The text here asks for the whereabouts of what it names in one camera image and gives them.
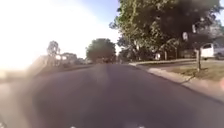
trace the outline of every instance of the white car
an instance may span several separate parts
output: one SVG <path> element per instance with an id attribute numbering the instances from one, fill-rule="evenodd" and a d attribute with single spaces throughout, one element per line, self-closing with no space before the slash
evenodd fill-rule
<path id="1" fill-rule="evenodd" d="M 201 47 L 201 57 L 203 59 L 224 57 L 224 40 L 223 38 L 215 40 L 213 43 L 204 44 Z"/>

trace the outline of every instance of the sky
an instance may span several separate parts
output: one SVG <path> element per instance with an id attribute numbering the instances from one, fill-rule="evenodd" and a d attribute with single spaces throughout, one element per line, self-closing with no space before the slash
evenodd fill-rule
<path id="1" fill-rule="evenodd" d="M 116 42 L 108 25 L 117 7 L 118 0 L 0 0 L 0 69 L 27 68 L 52 40 L 83 58 L 93 39 Z"/>

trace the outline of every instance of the road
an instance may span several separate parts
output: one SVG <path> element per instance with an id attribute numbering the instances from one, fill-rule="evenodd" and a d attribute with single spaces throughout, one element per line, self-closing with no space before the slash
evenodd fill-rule
<path id="1" fill-rule="evenodd" d="M 223 103 L 127 65 L 1 85 L 0 94 L 8 128 L 224 127 Z"/>

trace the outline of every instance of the street sign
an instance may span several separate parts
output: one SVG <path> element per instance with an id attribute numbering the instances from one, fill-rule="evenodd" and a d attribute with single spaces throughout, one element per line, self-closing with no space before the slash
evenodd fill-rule
<path id="1" fill-rule="evenodd" d="M 183 39 L 184 39 L 185 41 L 188 41 L 188 34 L 187 34 L 187 32 L 184 32 L 184 33 L 183 33 Z"/>

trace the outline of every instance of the tree trunk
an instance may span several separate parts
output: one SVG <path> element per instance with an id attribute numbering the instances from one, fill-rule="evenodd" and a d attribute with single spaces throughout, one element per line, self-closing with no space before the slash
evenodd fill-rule
<path id="1" fill-rule="evenodd" d="M 197 71 L 201 71 L 201 50 L 196 50 L 196 59 L 197 59 Z"/>
<path id="2" fill-rule="evenodd" d="M 178 59 L 178 51 L 177 51 L 177 48 L 175 48 L 175 56 L 176 56 L 176 59 Z"/>
<path id="3" fill-rule="evenodd" d="M 167 51 L 164 51 L 165 60 L 167 60 Z"/>

